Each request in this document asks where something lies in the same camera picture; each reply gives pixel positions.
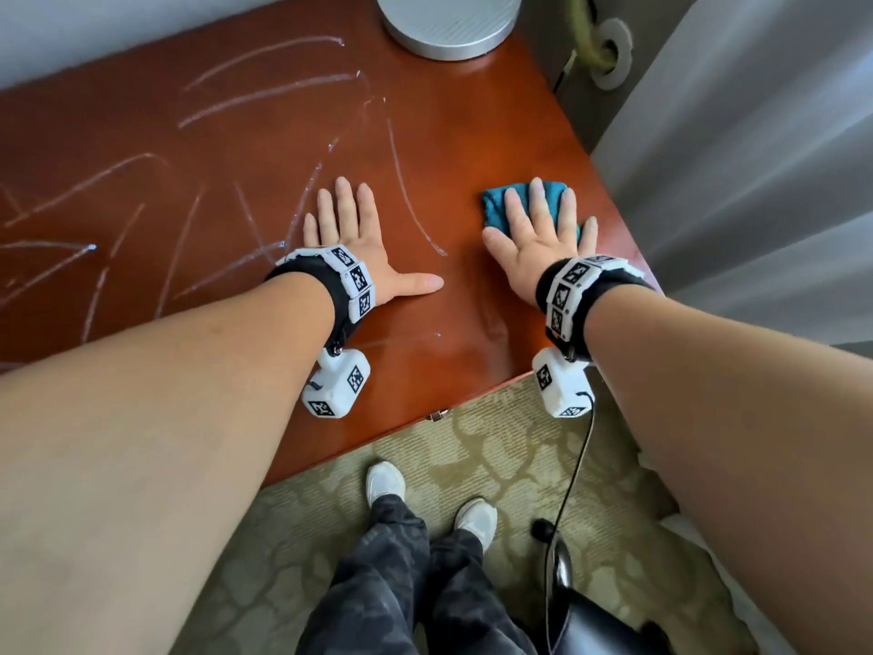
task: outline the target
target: wristband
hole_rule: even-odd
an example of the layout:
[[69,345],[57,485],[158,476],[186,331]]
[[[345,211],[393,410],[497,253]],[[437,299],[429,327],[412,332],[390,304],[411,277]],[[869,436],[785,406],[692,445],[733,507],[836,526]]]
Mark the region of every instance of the wristband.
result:
[[341,244],[299,248],[279,259],[264,280],[294,272],[308,273],[327,288],[333,300],[333,330],[325,349],[331,356],[339,355],[358,323],[376,303],[376,286],[365,263]]
[[642,272],[626,259],[594,255],[562,259],[549,266],[537,283],[536,301],[546,315],[546,337],[569,361],[591,361],[585,318],[595,301],[618,285],[649,287]]

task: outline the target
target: leg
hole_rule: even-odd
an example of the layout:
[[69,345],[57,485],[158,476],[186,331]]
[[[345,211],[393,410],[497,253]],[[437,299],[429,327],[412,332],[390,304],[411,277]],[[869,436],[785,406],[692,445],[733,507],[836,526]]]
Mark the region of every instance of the leg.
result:
[[370,529],[336,567],[331,587],[309,616],[297,647],[314,653],[412,655],[415,608],[431,550],[427,527],[403,503],[405,484],[394,465],[366,475]]
[[483,499],[462,507],[455,531],[431,547],[431,574],[421,619],[431,655],[536,655],[507,614],[482,569],[497,529],[497,511]]

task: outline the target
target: camouflage pants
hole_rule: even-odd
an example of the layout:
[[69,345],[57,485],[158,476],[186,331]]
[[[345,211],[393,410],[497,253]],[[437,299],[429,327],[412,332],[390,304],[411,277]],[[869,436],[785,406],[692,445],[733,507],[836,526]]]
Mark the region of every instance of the camouflage pants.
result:
[[424,521],[398,496],[383,496],[370,530],[337,565],[297,652],[414,655],[419,621],[431,655],[536,655],[482,570],[479,540],[457,530],[431,546]]

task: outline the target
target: shoe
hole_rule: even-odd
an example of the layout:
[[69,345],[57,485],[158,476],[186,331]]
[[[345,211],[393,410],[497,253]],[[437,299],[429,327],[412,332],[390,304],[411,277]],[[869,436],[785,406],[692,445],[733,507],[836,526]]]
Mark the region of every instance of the shoe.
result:
[[457,511],[455,528],[470,531],[482,543],[482,551],[485,552],[497,532],[497,509],[485,499],[467,501]]
[[373,507],[376,499],[386,494],[406,498],[403,474],[390,462],[376,462],[366,470],[366,504]]

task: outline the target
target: forearm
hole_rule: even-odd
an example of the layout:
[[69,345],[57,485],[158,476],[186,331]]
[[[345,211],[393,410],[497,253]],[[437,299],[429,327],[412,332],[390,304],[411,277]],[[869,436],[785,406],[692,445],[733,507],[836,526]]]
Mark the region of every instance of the forearm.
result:
[[296,273],[0,380],[0,650],[166,652],[332,326]]
[[640,446],[801,650],[873,641],[873,363],[636,286],[585,339]]

